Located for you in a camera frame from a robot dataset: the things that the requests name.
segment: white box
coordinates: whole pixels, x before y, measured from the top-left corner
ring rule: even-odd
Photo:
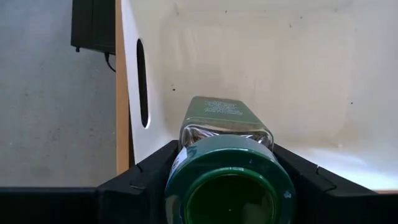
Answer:
[[[398,189],[398,1],[122,0],[122,17],[136,162],[178,138],[192,97],[214,96],[319,166]]]

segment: wooden edge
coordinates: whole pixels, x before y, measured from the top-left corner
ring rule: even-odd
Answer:
[[[116,0],[116,172],[129,168],[129,93],[124,52],[121,0]]]

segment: handle hole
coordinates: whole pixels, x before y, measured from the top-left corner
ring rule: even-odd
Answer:
[[[139,105],[141,110],[141,123],[144,128],[148,125],[148,92],[147,74],[145,69],[144,46],[140,39],[137,41],[137,71],[138,71],[138,90]]]

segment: gray carpet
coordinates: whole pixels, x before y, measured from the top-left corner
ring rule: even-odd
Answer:
[[[116,175],[115,73],[70,46],[71,19],[72,0],[0,1],[0,186]]]

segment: black plastic holder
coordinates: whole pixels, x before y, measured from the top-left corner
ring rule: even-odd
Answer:
[[[169,142],[95,188],[0,188],[0,223],[166,224],[164,189],[177,156]],[[294,223],[395,223],[398,194],[377,194],[275,145],[297,192]]]

